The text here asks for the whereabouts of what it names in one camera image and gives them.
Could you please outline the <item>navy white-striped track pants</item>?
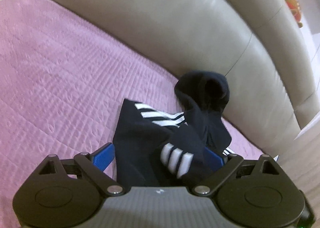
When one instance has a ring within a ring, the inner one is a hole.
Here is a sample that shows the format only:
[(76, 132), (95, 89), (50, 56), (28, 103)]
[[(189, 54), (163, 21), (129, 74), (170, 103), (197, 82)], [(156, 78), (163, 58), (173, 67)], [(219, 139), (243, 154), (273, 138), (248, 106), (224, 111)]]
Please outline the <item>navy white-striped track pants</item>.
[(194, 187), (212, 174), (205, 150), (222, 153), (231, 136), (222, 122), (226, 78), (209, 71), (184, 74), (175, 86), (184, 111), (169, 114), (124, 100), (113, 144), (117, 182), (133, 186)]

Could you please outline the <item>pink quilted bedspread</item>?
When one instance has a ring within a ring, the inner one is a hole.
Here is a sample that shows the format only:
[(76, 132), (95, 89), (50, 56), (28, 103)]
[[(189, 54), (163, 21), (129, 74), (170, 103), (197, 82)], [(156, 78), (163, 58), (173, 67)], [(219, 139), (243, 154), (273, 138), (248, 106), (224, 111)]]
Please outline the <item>pink quilted bedspread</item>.
[(111, 142), (125, 98), (181, 111), (165, 69), (50, 0), (1, 1), (1, 227), (42, 160)]

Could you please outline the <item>beige leather headboard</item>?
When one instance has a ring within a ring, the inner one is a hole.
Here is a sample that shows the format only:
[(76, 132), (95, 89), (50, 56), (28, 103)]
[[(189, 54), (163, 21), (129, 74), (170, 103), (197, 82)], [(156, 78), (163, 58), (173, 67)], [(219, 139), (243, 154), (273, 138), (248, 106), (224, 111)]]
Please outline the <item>beige leather headboard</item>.
[(53, 0), (176, 76), (227, 77), (225, 117), (287, 165), (319, 161), (319, 98), (284, 0)]

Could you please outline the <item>orange plush toy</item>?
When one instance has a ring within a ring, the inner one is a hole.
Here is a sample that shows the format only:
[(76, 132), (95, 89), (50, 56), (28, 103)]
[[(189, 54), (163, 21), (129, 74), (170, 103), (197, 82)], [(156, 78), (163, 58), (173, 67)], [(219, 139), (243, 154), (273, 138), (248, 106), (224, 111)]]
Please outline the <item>orange plush toy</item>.
[(300, 4), (298, 0), (285, 0), (287, 6), (289, 7), (295, 21), (299, 28), (303, 27), (303, 23), (301, 22), (302, 19), (302, 11), (300, 8)]

